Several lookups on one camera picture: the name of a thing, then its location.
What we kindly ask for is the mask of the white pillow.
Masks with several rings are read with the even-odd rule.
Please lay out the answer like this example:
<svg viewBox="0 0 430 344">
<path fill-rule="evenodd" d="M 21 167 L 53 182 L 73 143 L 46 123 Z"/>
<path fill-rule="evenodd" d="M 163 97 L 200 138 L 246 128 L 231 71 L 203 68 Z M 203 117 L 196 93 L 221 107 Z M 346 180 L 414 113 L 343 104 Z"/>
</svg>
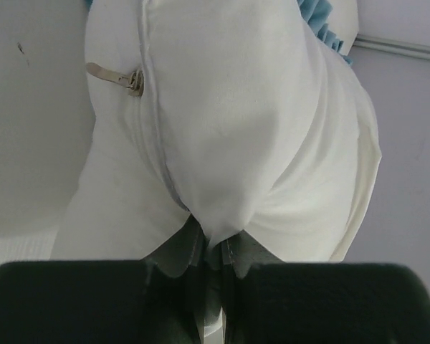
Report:
<svg viewBox="0 0 430 344">
<path fill-rule="evenodd" d="M 140 259 L 193 216 L 208 246 L 246 232 L 285 262 L 339 262 L 381 149 L 348 61 L 281 77 L 87 76 L 92 146 L 53 259 Z"/>
</svg>

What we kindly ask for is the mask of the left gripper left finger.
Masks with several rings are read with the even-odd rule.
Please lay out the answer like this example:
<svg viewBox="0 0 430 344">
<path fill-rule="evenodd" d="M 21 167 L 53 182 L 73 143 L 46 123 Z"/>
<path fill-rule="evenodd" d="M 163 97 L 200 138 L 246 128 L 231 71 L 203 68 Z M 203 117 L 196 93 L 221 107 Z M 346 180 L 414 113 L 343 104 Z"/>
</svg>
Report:
<svg viewBox="0 0 430 344">
<path fill-rule="evenodd" d="M 202 343 L 204 234 L 188 219 L 139 260 L 0 265 L 0 343 Z"/>
</svg>

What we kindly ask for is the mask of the left aluminium frame post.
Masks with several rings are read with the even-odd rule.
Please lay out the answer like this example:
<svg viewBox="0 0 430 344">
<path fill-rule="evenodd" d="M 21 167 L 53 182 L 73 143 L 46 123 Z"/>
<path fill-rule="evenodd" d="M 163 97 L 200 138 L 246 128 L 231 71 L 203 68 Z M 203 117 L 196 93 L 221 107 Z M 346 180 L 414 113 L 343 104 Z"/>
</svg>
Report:
<svg viewBox="0 0 430 344">
<path fill-rule="evenodd" d="M 356 37 L 353 46 L 387 54 L 394 54 L 401 57 L 430 61 L 430 46 L 421 44 L 400 42 L 392 39 L 370 37 L 359 34 Z"/>
</svg>

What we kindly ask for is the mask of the metal pillow zipper pull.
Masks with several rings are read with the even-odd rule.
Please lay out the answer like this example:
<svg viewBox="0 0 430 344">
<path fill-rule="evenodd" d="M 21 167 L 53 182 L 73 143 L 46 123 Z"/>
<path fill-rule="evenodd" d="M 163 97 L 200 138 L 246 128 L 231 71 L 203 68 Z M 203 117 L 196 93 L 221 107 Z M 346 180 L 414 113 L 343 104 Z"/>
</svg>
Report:
<svg viewBox="0 0 430 344">
<path fill-rule="evenodd" d="M 86 71 L 89 75 L 100 80 L 114 83 L 128 90 L 128 94 L 133 97 L 142 97 L 144 92 L 144 76 L 141 68 L 134 70 L 130 74 L 122 74 L 105 69 L 94 62 L 86 64 Z"/>
</svg>

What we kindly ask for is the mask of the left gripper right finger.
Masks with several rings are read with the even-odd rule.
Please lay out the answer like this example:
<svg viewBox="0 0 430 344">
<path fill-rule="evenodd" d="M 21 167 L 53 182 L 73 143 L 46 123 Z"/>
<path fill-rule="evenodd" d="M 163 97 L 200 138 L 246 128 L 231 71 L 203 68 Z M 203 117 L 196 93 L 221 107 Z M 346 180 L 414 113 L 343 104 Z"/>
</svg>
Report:
<svg viewBox="0 0 430 344">
<path fill-rule="evenodd" d="M 286 263 L 221 243 L 226 343 L 430 343 L 430 296 L 397 264 Z"/>
</svg>

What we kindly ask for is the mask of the blue patterned pillowcase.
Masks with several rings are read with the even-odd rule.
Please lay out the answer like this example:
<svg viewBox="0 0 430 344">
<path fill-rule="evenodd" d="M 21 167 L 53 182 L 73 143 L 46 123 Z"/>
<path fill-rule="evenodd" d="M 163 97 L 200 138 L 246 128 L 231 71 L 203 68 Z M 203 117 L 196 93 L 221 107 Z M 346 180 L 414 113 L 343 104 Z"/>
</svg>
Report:
<svg viewBox="0 0 430 344">
<path fill-rule="evenodd" d="M 94 1 L 91 66 L 147 76 L 281 77 L 341 65 L 358 33 L 354 1 Z"/>
</svg>

